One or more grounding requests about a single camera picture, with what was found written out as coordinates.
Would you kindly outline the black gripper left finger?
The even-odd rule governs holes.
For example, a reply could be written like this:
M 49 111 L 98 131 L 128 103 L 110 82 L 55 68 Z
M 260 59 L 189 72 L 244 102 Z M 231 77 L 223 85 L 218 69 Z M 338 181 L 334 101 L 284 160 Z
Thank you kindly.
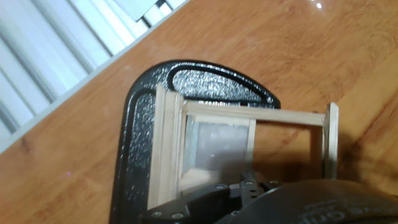
M 231 189 L 210 185 L 154 207 L 139 216 L 143 224 L 215 223 L 228 211 Z

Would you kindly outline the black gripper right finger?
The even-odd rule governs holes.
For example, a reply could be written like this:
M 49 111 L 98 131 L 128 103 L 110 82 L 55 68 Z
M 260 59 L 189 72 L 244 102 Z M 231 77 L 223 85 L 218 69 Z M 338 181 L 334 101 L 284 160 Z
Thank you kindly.
M 249 205 L 253 200 L 257 199 L 265 193 L 270 193 L 276 188 L 280 187 L 278 180 L 258 180 L 253 172 L 243 172 L 240 178 L 239 185 L 234 184 L 229 188 L 231 189 L 231 197 L 233 202 L 238 203 L 237 210 L 231 212 L 232 215 L 237 215 L 240 210 Z

